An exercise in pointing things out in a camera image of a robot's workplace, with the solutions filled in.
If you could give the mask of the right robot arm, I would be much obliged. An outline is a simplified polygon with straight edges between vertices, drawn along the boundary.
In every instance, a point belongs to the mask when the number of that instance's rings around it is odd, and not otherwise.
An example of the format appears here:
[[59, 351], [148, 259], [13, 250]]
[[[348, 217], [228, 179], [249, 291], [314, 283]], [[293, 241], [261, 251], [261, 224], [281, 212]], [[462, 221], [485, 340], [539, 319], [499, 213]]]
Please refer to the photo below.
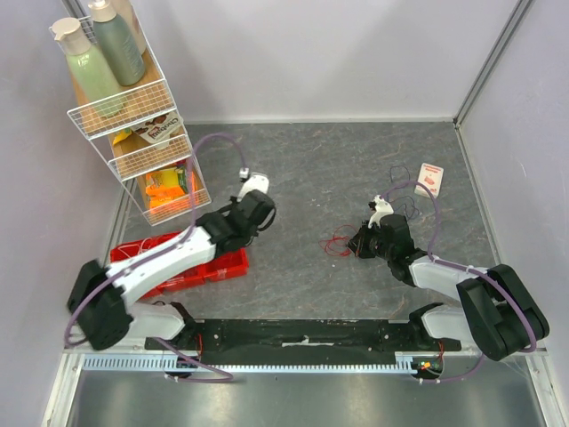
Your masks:
[[417, 350], [450, 338], [499, 361], [530, 349], [532, 338], [539, 341], [549, 335], [549, 322], [512, 267], [480, 269], [429, 256], [414, 244], [403, 215], [363, 222], [348, 249], [361, 259], [381, 258], [392, 276], [409, 286], [461, 303], [459, 309], [427, 309], [407, 327], [408, 342]]

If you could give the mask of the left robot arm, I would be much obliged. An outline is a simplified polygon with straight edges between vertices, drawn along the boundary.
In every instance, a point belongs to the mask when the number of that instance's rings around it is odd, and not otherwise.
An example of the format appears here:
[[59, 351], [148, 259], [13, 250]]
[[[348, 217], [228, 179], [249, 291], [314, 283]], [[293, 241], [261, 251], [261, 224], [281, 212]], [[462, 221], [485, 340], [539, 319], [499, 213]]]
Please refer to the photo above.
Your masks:
[[169, 278], [247, 246], [275, 213], [272, 198], [254, 189], [143, 254], [109, 266], [85, 263], [67, 302], [69, 324], [83, 334], [79, 342], [107, 350], [126, 337], [162, 338], [176, 350], [187, 349], [196, 336], [187, 312], [174, 303], [139, 299]]

